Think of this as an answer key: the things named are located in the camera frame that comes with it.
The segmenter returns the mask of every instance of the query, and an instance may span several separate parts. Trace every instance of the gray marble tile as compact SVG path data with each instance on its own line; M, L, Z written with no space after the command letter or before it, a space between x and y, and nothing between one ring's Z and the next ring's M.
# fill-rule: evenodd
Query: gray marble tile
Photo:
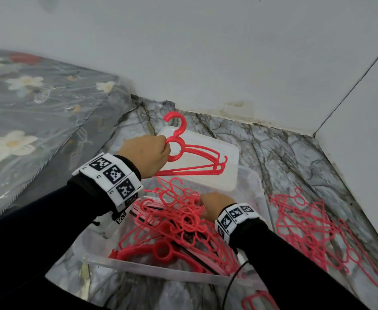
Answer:
M134 98L133 103L132 109L119 119L117 129L102 151L115 153L125 139L157 134L165 125L179 125L178 121L166 123L162 119L166 113L174 110L172 102L158 103ZM240 164L258 172L268 199L274 194L292 194L295 187L303 189L304 197L309 202L323 199L329 217L346 221L378 269L378 234L324 156L316 140L284 130L203 114L182 114L187 120L188 130L236 145L240 152ZM272 219L275 220L278 216L276 208L269 204L269 209ZM354 245L351 237L346 237ZM339 252L345 249L341 239L334 240L329 246L331 250ZM68 252L54 266L55 269L60 268L66 272L68 278L63 279L57 275L48 278L79 296L85 283L79 275L81 264L75 263L74 259ZM367 272L376 278L368 261L364 259L363 263ZM359 266L353 264L349 268L350 274L344 274L332 267L328 272L368 307L378 309L378 288ZM225 287L166 281L95 265L90 265L90 274L88 300L111 309L220 309L225 291ZM243 297L253 293L234 284L225 309L242 309ZM256 308L272 307L265 299L258 298Z

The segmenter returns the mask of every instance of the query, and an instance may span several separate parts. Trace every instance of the white wristband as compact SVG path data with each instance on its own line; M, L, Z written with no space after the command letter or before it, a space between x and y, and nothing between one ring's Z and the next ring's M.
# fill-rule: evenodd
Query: white wristband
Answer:
M143 191L135 173L109 153L100 153L76 169L73 175L78 173L93 179L107 193L118 212L131 205Z
M247 219L259 218L265 223L266 220L247 203L236 203L227 207L215 221L215 229L219 236L229 244L230 235L237 225Z

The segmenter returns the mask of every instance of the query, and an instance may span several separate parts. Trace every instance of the clear plastic storage box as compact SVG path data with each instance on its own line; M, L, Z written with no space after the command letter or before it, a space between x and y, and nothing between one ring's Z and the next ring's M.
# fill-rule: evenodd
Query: clear plastic storage box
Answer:
M237 168L236 188L230 192L222 192L230 195L238 203L250 204L264 219L267 220L269 226L271 226L269 210L262 189L261 179L258 174L247 167L235 167ZM147 189L153 189L158 186L156 178L143 180L142 183ZM199 183L187 180L182 180L182 183L183 188L190 188L200 194L214 191L214 189ZM228 285L231 278L230 276L197 273L191 271L189 265L181 260L177 260L173 264L161 265L159 262L155 261L155 259L150 259L150 257L148 258L144 256L134 259L132 262L108 258L111 251L117 247L119 240L136 227L134 221L135 217L128 213L120 225L117 225L115 222L112 223L114 224L114 228L113 225L111 225L112 230L109 233L104 234L98 232L92 226L86 228L73 244L74 255L84 262L98 264L120 271L156 276L174 281ZM252 245L254 245L252 243L254 239L258 239L258 237L258 235L251 235ZM258 290L266 290L265 285L251 266L245 266L240 274L242 275L242 278L237 279L239 284L253 287Z

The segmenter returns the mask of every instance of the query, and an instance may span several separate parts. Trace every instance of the black sleeve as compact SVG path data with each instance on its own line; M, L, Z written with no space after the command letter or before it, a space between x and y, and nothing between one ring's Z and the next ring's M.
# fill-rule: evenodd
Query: black sleeve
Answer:
M141 179L136 167L125 164ZM114 203L90 178L68 184L0 219L0 298L44 276L97 216Z
M296 250L260 219L248 219L230 235L243 250L278 307L284 309L368 309L328 273Z

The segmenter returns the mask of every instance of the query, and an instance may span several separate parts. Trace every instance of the hand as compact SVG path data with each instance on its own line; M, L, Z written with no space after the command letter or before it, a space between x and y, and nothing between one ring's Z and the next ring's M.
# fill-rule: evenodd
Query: hand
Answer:
M211 222L217 220L223 208L236 203L231 197L217 191L200 195L200 201L206 209L205 219Z
M166 137L144 135L126 140L118 155L129 159L140 172L141 179L155 176L165 166L170 154Z

